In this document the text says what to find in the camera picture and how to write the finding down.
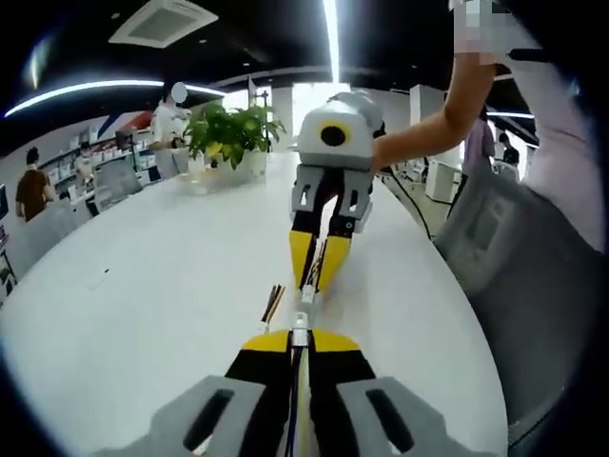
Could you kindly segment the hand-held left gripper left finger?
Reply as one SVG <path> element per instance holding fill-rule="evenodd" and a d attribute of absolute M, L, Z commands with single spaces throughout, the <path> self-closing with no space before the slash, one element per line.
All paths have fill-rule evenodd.
<path fill-rule="evenodd" d="M 96 456 L 276 456 L 289 407 L 286 329 L 247 341 L 224 376 L 209 375 L 152 417 L 143 437 Z"/>

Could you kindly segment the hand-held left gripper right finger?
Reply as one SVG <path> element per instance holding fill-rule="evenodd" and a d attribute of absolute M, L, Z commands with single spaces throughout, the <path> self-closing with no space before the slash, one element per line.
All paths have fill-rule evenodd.
<path fill-rule="evenodd" d="M 442 414 L 391 376 L 378 377 L 350 338 L 309 337 L 310 418 L 321 456 L 487 456 L 449 436 Z"/>

